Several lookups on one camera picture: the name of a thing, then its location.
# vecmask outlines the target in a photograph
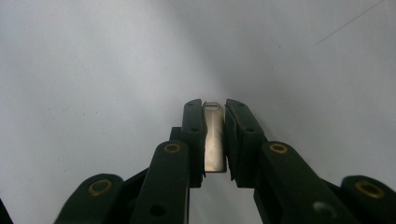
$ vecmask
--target brass insert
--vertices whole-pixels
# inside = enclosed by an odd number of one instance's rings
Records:
[[[113,184],[108,179],[100,179],[93,182],[90,187],[88,188],[88,193],[91,194],[93,197],[98,197],[108,193]]]
[[[280,144],[272,144],[270,146],[270,149],[273,150],[276,153],[279,153],[279,154],[284,154],[284,153],[287,153],[289,151],[285,146],[280,145]]]
[[[180,151],[180,146],[178,144],[171,143],[166,145],[163,150],[168,153],[177,153]]]
[[[382,190],[379,186],[374,185],[366,180],[356,182],[355,188],[358,189],[361,193],[375,199],[380,199],[385,196],[384,190]]]

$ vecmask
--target silver metal piece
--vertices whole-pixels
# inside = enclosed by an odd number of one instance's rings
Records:
[[[207,134],[205,140],[205,171],[224,173],[227,171],[222,146],[224,112],[218,103],[204,103]]]

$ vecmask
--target brass screw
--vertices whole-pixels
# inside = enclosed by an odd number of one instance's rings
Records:
[[[113,188],[113,184],[108,179],[96,180],[88,188],[88,193],[93,197],[98,197],[108,193]]]
[[[165,150],[165,152],[168,152],[168,153],[177,153],[180,151],[180,145],[171,143],[171,144],[166,145],[163,148],[163,150]]]
[[[285,146],[280,144],[272,144],[270,149],[279,154],[285,154],[289,151]]]
[[[382,190],[379,186],[374,185],[366,180],[356,182],[355,188],[358,189],[361,193],[375,199],[380,199],[385,196],[384,190]]]

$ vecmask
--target white background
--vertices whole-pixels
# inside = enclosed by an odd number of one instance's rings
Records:
[[[0,197],[52,223],[86,178],[123,179],[202,98],[246,103],[324,179],[396,189],[391,0],[1,1]],[[210,175],[190,223],[260,223],[252,190]]]

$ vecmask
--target screw hole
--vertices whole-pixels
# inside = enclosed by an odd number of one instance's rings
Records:
[[[154,217],[163,217],[166,214],[167,209],[165,205],[154,204],[151,206],[149,211]]]
[[[280,145],[280,144],[272,144],[270,146],[270,149],[273,150],[276,153],[279,153],[279,154],[284,154],[284,153],[287,153],[289,151],[285,146]]]
[[[382,190],[377,185],[374,185],[368,181],[362,180],[355,184],[355,188],[358,189],[360,192],[364,193],[365,195],[379,199],[385,196],[384,190]]]
[[[98,197],[98,196],[108,193],[112,187],[113,187],[113,184],[111,183],[110,180],[100,179],[100,180],[93,182],[88,187],[88,192],[91,194],[91,196]]]
[[[180,146],[178,144],[168,144],[163,148],[163,150],[169,153],[176,153],[180,151]]]
[[[313,205],[314,205],[315,212],[317,212],[325,217],[328,217],[328,218],[336,218],[337,217],[337,212],[328,203],[315,202]]]

